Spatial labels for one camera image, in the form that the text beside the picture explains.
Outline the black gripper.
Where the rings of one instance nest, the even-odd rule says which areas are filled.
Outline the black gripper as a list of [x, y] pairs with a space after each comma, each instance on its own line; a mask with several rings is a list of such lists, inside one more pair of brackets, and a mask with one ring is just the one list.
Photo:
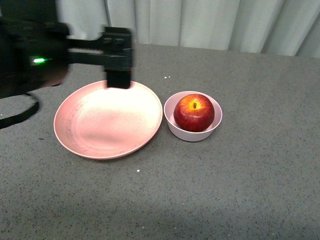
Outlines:
[[71, 64], [102, 66], [108, 88], [128, 89], [132, 81], [132, 33], [106, 26], [95, 40], [69, 39], [60, 22], [0, 20], [0, 97], [58, 86]]

